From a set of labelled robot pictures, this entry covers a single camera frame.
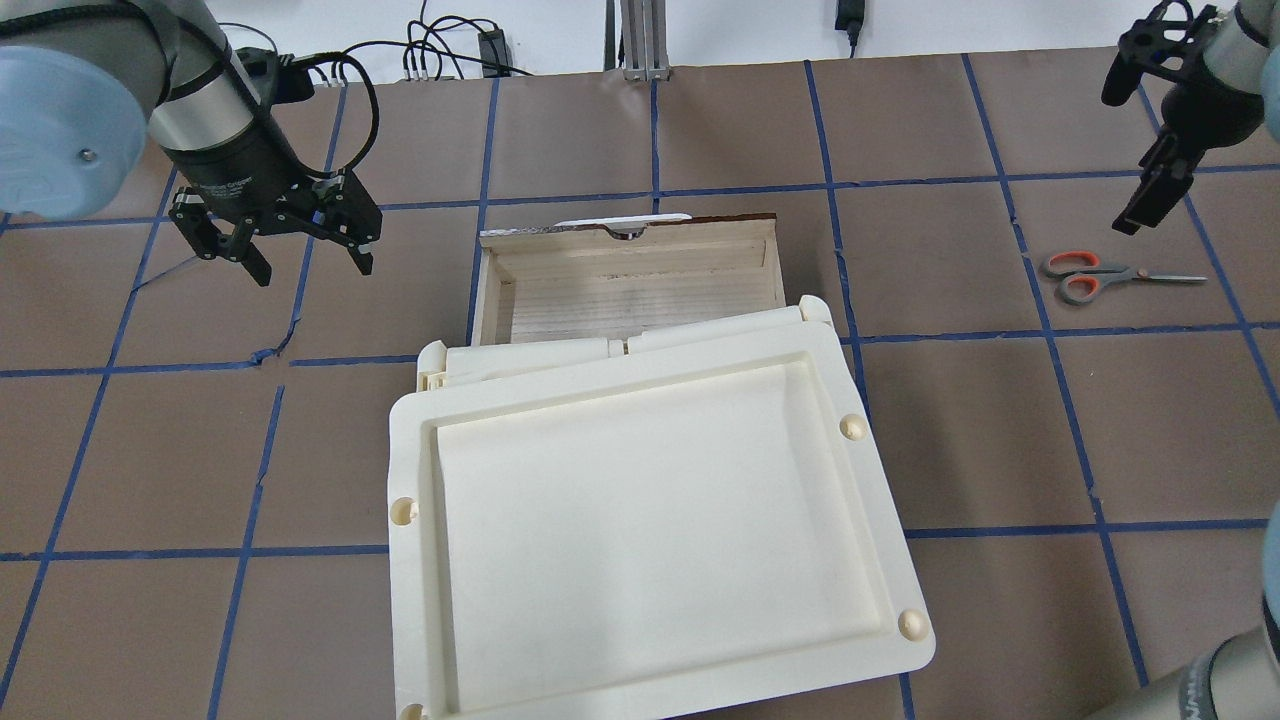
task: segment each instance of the blue tape line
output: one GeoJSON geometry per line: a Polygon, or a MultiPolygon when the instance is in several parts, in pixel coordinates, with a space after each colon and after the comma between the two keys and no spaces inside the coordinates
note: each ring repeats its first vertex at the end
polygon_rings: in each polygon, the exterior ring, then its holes
{"type": "Polygon", "coordinates": [[[284,405],[284,386],[276,386],[275,400],[271,402],[271,419],[266,424],[266,439],[262,441],[262,459],[257,466],[257,482],[253,483],[253,497],[248,506],[248,520],[244,523],[244,537],[241,541],[236,580],[232,583],[232,598],[227,605],[227,623],[223,625],[223,641],[218,648],[218,665],[214,667],[214,687],[209,694],[207,720],[218,717],[218,706],[223,697],[223,680],[227,678],[227,660],[230,656],[232,638],[236,634],[236,618],[239,614],[241,594],[244,591],[244,574],[253,548],[253,532],[257,529],[257,514],[262,506],[262,480],[271,466],[271,451],[275,447],[275,429],[280,423],[280,407],[284,405]]]}
{"type": "Polygon", "coordinates": [[[147,373],[221,373],[256,368],[257,363],[241,360],[238,363],[173,363],[161,365],[123,365],[106,368],[109,375],[140,375],[147,373]]]}
{"type": "Polygon", "coordinates": [[[824,182],[806,182],[799,184],[759,184],[750,187],[698,187],[690,190],[662,190],[662,197],[698,197],[704,195],[756,195],[762,192],[804,192],[808,190],[827,190],[824,182]]]}
{"type": "Polygon", "coordinates": [[[347,114],[347,86],[338,92],[338,108],[333,113],[333,131],[329,133],[329,149],[324,156],[324,169],[333,169],[333,158],[338,154],[338,135],[342,132],[342,119],[347,114]]]}
{"type": "MultiPolygon", "coordinates": [[[[1147,120],[1151,122],[1152,129],[1158,133],[1160,122],[1156,119],[1156,109],[1151,105],[1151,97],[1147,96],[1147,90],[1140,85],[1138,86],[1138,96],[1142,99],[1142,106],[1147,110],[1147,120]]],[[[1210,238],[1208,231],[1204,229],[1204,223],[1201,220],[1199,213],[1196,211],[1196,204],[1192,201],[1190,193],[1187,193],[1183,197],[1183,205],[1187,208],[1187,213],[1192,218],[1192,225],[1196,227],[1196,234],[1201,238],[1201,245],[1204,247],[1204,254],[1208,255],[1208,261],[1213,265],[1213,273],[1217,275],[1217,282],[1222,284],[1222,292],[1226,293],[1226,301],[1231,306],[1231,313],[1235,314],[1236,328],[1244,336],[1244,345],[1248,346],[1249,355],[1253,357],[1253,364],[1258,370],[1258,377],[1262,379],[1262,387],[1266,389],[1267,398],[1271,401],[1271,410],[1275,413],[1276,418],[1280,418],[1280,393],[1276,392],[1275,382],[1271,379],[1271,370],[1267,368],[1266,359],[1262,357],[1262,351],[1258,348],[1258,341],[1253,337],[1253,329],[1249,325],[1249,320],[1244,316],[1244,307],[1240,306],[1240,301],[1235,296],[1235,290],[1231,288],[1231,281],[1226,277],[1226,270],[1222,268],[1222,263],[1217,258],[1217,251],[1213,249],[1213,241],[1210,238]]]]}
{"type": "Polygon", "coordinates": [[[591,195],[549,195],[547,197],[494,197],[489,205],[545,205],[552,202],[598,202],[649,197],[648,192],[596,192],[591,195]]]}
{"type": "Polygon", "coordinates": [[[1239,520],[1153,520],[1144,523],[1111,523],[1112,533],[1167,533],[1180,530],[1261,530],[1267,527],[1266,518],[1247,518],[1239,520]]]}
{"type": "Polygon", "coordinates": [[[47,368],[33,370],[0,370],[0,378],[60,378],[65,375],[101,375],[104,368],[47,368]]]}
{"type": "Polygon", "coordinates": [[[137,286],[133,290],[142,290],[142,288],[147,287],[148,284],[156,282],[157,279],[160,279],[160,278],[163,278],[163,277],[165,277],[168,274],[177,273],[177,272],[182,270],[183,268],[186,268],[186,266],[188,266],[188,265],[191,265],[193,263],[197,263],[200,260],[201,260],[201,258],[198,258],[196,255],[192,255],[191,258],[187,258],[186,260],[183,260],[182,263],[178,263],[177,265],[169,268],[168,270],[161,270],[161,272],[151,275],[150,278],[142,281],[142,284],[137,286]]]}
{"type": "Polygon", "coordinates": [[[887,181],[844,181],[833,183],[837,190],[867,187],[895,187],[900,184],[968,184],[975,182],[998,182],[996,176],[956,176],[943,178],[899,178],[887,181]]]}
{"type": "Polygon", "coordinates": [[[902,717],[915,720],[915,698],[911,696],[911,676],[902,673],[897,676],[897,688],[902,692],[902,717]]]}
{"type": "MultiPolygon", "coordinates": [[[[1107,523],[1107,532],[1143,534],[1206,530],[1262,530],[1267,518],[1217,519],[1217,520],[1143,520],[1134,523],[1107,523]]],[[[1068,525],[993,525],[979,528],[914,528],[905,529],[908,539],[961,539],[961,538],[1011,538],[1011,537],[1053,537],[1082,536],[1097,532],[1094,524],[1068,525]]],[[[274,546],[251,548],[252,557],[329,557],[346,555],[387,555],[387,544],[317,544],[317,546],[274,546]]],[[[236,547],[187,547],[161,550],[82,550],[58,551],[49,556],[51,561],[87,560],[198,560],[216,557],[239,557],[236,547]]],[[[44,552],[0,552],[0,562],[35,562],[45,557],[44,552]]]]}
{"type": "MultiPolygon", "coordinates": [[[[1276,331],[1280,329],[1280,323],[1251,323],[1253,329],[1266,329],[1276,331]]],[[[1075,328],[1075,329],[1055,329],[1053,334],[1056,337],[1094,337],[1094,336],[1128,336],[1128,334],[1179,334],[1179,333],[1212,333],[1212,332],[1236,332],[1239,331],[1238,324],[1231,323],[1219,323],[1211,325],[1149,325],[1149,327],[1135,327],[1135,328],[1075,328]]],[[[901,342],[964,342],[964,341],[982,341],[982,340],[1018,340],[1028,337],[1043,337],[1042,331],[983,331],[983,332],[965,332],[965,333],[938,333],[938,334],[883,334],[883,336],[861,336],[859,342],[861,345],[877,345],[877,343],[901,343],[901,342]]],[[[850,337],[840,338],[841,345],[852,345],[854,341],[850,337]]],[[[417,359],[416,355],[370,355],[370,356],[349,356],[349,357],[306,357],[300,360],[291,360],[292,366],[323,366],[323,365],[378,365],[378,364],[393,364],[393,363],[412,363],[417,359]]],[[[238,360],[228,363],[172,363],[172,364],[159,364],[159,365],[116,365],[113,368],[36,368],[36,369],[19,369],[19,370],[0,370],[0,379],[6,378],[58,378],[58,377],[76,377],[76,375],[136,375],[146,373],[220,373],[228,370],[243,370],[248,368],[256,368],[257,363],[252,360],[238,360]]]]}
{"type": "Polygon", "coordinates": [[[653,214],[662,208],[662,182],[658,176],[658,81],[649,81],[649,150],[653,155],[653,214]]]}
{"type": "Polygon", "coordinates": [[[150,225],[156,222],[169,220],[168,217],[156,218],[101,218],[96,220],[36,220],[32,223],[13,223],[9,229],[58,229],[58,228],[99,228],[110,225],[150,225]]]}
{"type": "MultiPolygon", "coordinates": [[[[173,184],[178,178],[178,168],[173,167],[169,169],[169,179],[165,182],[164,193],[160,197],[160,208],[156,210],[159,215],[165,204],[169,201],[169,193],[173,191],[173,184]]],[[[111,354],[106,360],[106,366],[111,368],[115,364],[115,359],[120,355],[120,346],[124,343],[124,332],[129,325],[129,316],[133,314],[133,305],[137,301],[138,291],[137,287],[142,282],[143,273],[146,273],[147,261],[151,259],[151,250],[155,247],[156,234],[160,232],[160,223],[154,222],[151,224],[151,232],[147,234],[147,243],[142,249],[142,256],[138,259],[138,268],[133,273],[133,283],[129,286],[129,297],[124,302],[124,310],[120,313],[120,323],[115,328],[115,338],[111,341],[111,354]]],[[[67,478],[67,486],[63,489],[63,497],[58,502],[58,511],[54,515],[52,528],[49,530],[49,539],[45,542],[44,556],[40,560],[40,568],[36,570],[36,579],[31,585],[31,593],[27,596],[27,605],[22,612],[22,621],[18,624],[18,633],[14,635],[13,647],[9,651],[9,661],[5,665],[4,676],[0,678],[0,708],[4,708],[4,701],[9,696],[9,685],[13,683],[14,670],[18,667],[18,657],[22,655],[22,644],[27,639],[27,633],[31,630],[31,619],[36,612],[36,602],[40,600],[40,591],[44,588],[45,577],[49,573],[49,564],[54,553],[54,547],[58,544],[58,536],[63,530],[63,521],[67,519],[67,510],[70,507],[72,496],[76,492],[76,483],[79,480],[81,468],[84,465],[84,455],[88,451],[90,438],[93,437],[93,427],[97,424],[97,415],[102,410],[102,398],[106,396],[106,386],[111,379],[110,374],[104,374],[101,382],[97,384],[97,393],[93,396],[93,404],[90,406],[88,419],[84,421],[84,432],[81,434],[79,446],[76,448],[76,460],[72,462],[70,473],[67,478]]]]}
{"type": "Polygon", "coordinates": [[[997,525],[991,528],[916,528],[902,530],[908,539],[1020,538],[1082,536],[1097,532],[1093,525],[997,525]]]}
{"type": "Polygon", "coordinates": [[[1149,325],[1142,328],[1078,328],[1055,329],[1057,337],[1100,337],[1117,334],[1185,334],[1185,333],[1220,333],[1239,329],[1231,324],[1213,325],[1149,325]]]}
{"type": "Polygon", "coordinates": [[[1075,173],[1021,173],[1006,176],[1009,182],[1034,182],[1043,179],[1135,178],[1142,170],[1087,170],[1075,173]]]}
{"type": "MultiPolygon", "coordinates": [[[[1266,518],[1226,520],[1148,520],[1107,523],[1108,533],[1170,533],[1198,530],[1257,530],[1267,527],[1266,518]]],[[[986,528],[914,528],[902,530],[908,539],[1018,538],[1083,536],[1098,532],[1094,524],[1071,525],[995,525],[986,528]]]]}
{"type": "Polygon", "coordinates": [[[485,215],[489,211],[489,174],[493,169],[493,128],[498,122],[498,88],[502,78],[493,78],[493,87],[489,90],[489,119],[484,131],[484,167],[480,170],[480,201],[476,202],[476,237],[475,247],[471,252],[471,300],[467,302],[467,334],[466,342],[471,342],[471,331],[476,320],[476,299],[480,288],[480,233],[484,232],[485,215]]]}
{"type": "Polygon", "coordinates": [[[822,122],[822,102],[818,100],[818,83],[813,77],[813,63],[804,61],[805,83],[809,87],[809,102],[813,105],[813,122],[818,131],[818,149],[822,151],[822,174],[827,190],[827,210],[831,213],[831,236],[835,241],[836,269],[840,274],[840,290],[844,295],[845,322],[849,324],[849,336],[852,338],[849,347],[854,355],[854,384],[863,398],[863,410],[870,420],[870,397],[867,395],[867,373],[863,368],[863,348],[858,341],[858,319],[854,315],[854,301],[849,291],[849,268],[845,265],[845,240],[840,228],[840,206],[836,204],[836,186],[831,174],[831,147],[827,145],[827,128],[822,122]]]}
{"type": "Polygon", "coordinates": [[[859,342],[863,343],[882,343],[882,342],[920,342],[920,341],[969,341],[969,340],[1015,340],[1027,337],[1044,337],[1042,331],[991,331],[991,332],[973,332],[973,333],[938,333],[938,334],[872,334],[863,336],[859,342]]]}
{"type": "MultiPolygon", "coordinates": [[[[319,544],[250,548],[252,557],[337,557],[346,555],[387,555],[385,544],[319,544]]],[[[52,562],[99,560],[201,560],[239,557],[239,547],[177,547],[161,550],[65,550],[49,556],[52,562]]],[[[0,562],[38,562],[44,552],[0,552],[0,562]]]]}
{"type": "Polygon", "coordinates": [[[54,561],[87,560],[186,560],[202,557],[238,557],[236,547],[183,547],[169,550],[69,550],[54,552],[54,561]]]}
{"type": "Polygon", "coordinates": [[[1197,173],[1266,173],[1280,170],[1280,163],[1262,163],[1258,165],[1219,165],[1216,168],[1196,168],[1197,173]]]}
{"type": "Polygon", "coordinates": [[[969,90],[973,92],[974,104],[978,108],[978,118],[982,120],[982,131],[987,136],[987,147],[991,150],[991,159],[996,165],[996,174],[1000,177],[1000,191],[1005,197],[1005,209],[1009,211],[1009,223],[1012,225],[1014,237],[1018,240],[1018,250],[1023,256],[1023,270],[1027,274],[1027,283],[1032,288],[1036,300],[1036,313],[1039,315],[1041,329],[1044,333],[1044,345],[1048,347],[1050,361],[1053,365],[1053,374],[1057,377],[1057,388],[1062,396],[1062,406],[1066,410],[1068,425],[1071,429],[1071,439],[1075,443],[1075,454],[1080,462],[1080,474],[1084,477],[1084,487],[1089,496],[1089,505],[1093,509],[1093,518],[1097,525],[1098,539],[1102,544],[1102,556],[1107,564],[1107,574],[1111,577],[1111,588],[1115,592],[1116,607],[1120,611],[1120,624],[1124,628],[1125,641],[1129,644],[1129,656],[1133,660],[1134,673],[1138,675],[1138,684],[1147,684],[1147,664],[1142,656],[1142,647],[1138,644],[1138,632],[1133,624],[1133,615],[1129,611],[1129,598],[1124,589],[1124,580],[1120,577],[1120,566],[1116,562],[1115,548],[1111,546],[1111,534],[1107,532],[1106,515],[1102,511],[1102,501],[1094,496],[1093,468],[1089,464],[1088,451],[1084,448],[1084,436],[1080,432],[1080,420],[1075,414],[1075,402],[1071,398],[1071,388],[1066,382],[1066,372],[1062,369],[1062,359],[1057,351],[1057,341],[1053,336],[1053,325],[1050,323],[1048,311],[1044,306],[1044,297],[1041,293],[1039,282],[1036,277],[1036,268],[1030,261],[1030,252],[1027,249],[1027,238],[1023,228],[1018,223],[1018,210],[1014,206],[1014,196],[1009,188],[1009,179],[1005,174],[1005,165],[1000,158],[1000,147],[996,136],[991,129],[991,118],[987,115],[986,104],[982,100],[982,91],[978,88],[978,78],[973,72],[973,63],[968,54],[961,54],[965,77],[969,81],[969,90]]]}
{"type": "Polygon", "coordinates": [[[475,208],[479,205],[479,200],[442,200],[438,202],[392,202],[388,205],[379,205],[378,209],[383,213],[392,213],[396,210],[435,210],[438,208],[475,208]]]}
{"type": "Polygon", "coordinates": [[[321,544],[303,547],[255,547],[253,557],[337,557],[346,555],[387,555],[385,544],[321,544]]]}
{"type": "Polygon", "coordinates": [[[292,360],[292,368],[325,368],[332,365],[393,365],[416,363],[417,355],[371,355],[367,357],[316,357],[312,360],[292,360]]]}

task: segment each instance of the orange scissor handle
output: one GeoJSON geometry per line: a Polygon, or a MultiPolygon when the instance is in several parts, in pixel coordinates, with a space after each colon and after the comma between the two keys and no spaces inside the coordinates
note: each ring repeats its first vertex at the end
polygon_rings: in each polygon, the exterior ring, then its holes
{"type": "Polygon", "coordinates": [[[1093,299],[1102,292],[1102,281],[1096,275],[1075,274],[1065,278],[1057,290],[1062,300],[1071,305],[1084,305],[1093,302],[1093,299]]]}
{"type": "Polygon", "coordinates": [[[1044,260],[1042,266],[1044,274],[1051,278],[1065,278],[1068,275],[1074,275],[1076,273],[1088,273],[1102,266],[1102,258],[1098,258],[1097,252],[1089,252],[1088,250],[1068,250],[1066,252],[1059,252],[1057,255],[1050,256],[1044,260]],[[1069,260],[1079,260],[1079,263],[1066,264],[1069,260]]]}

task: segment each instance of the light blue robot joint cap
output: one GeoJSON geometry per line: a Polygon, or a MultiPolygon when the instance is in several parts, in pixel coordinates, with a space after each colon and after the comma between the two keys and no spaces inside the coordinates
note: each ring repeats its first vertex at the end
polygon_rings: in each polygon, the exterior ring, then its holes
{"type": "Polygon", "coordinates": [[[1280,47],[1272,50],[1262,65],[1262,108],[1267,132],[1280,142],[1280,47]]]}
{"type": "Polygon", "coordinates": [[[137,165],[147,119],[106,70],[56,50],[0,46],[0,214],[83,218],[137,165]]]}
{"type": "Polygon", "coordinates": [[[1276,502],[1271,512],[1267,534],[1262,541],[1262,592],[1271,615],[1280,615],[1280,502],[1276,502]]]}

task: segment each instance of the open wooden box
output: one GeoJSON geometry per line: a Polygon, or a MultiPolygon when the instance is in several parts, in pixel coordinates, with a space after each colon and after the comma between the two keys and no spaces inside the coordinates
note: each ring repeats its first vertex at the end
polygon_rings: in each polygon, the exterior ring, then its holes
{"type": "Polygon", "coordinates": [[[611,218],[485,231],[471,345],[622,340],[782,307],[774,223],[772,214],[611,218]]]}

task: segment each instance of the scissors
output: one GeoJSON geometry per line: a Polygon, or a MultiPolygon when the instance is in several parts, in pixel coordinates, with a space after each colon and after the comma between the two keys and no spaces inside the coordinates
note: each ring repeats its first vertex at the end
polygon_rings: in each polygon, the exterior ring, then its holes
{"type": "Polygon", "coordinates": [[[1087,305],[1102,292],[1102,288],[1130,281],[1196,284],[1207,282],[1201,275],[1174,275],[1155,273],[1146,268],[1134,268],[1119,263],[1103,263],[1096,252],[1088,250],[1069,250],[1044,260],[1041,265],[1044,274],[1061,278],[1057,293],[1071,305],[1087,305]]]}

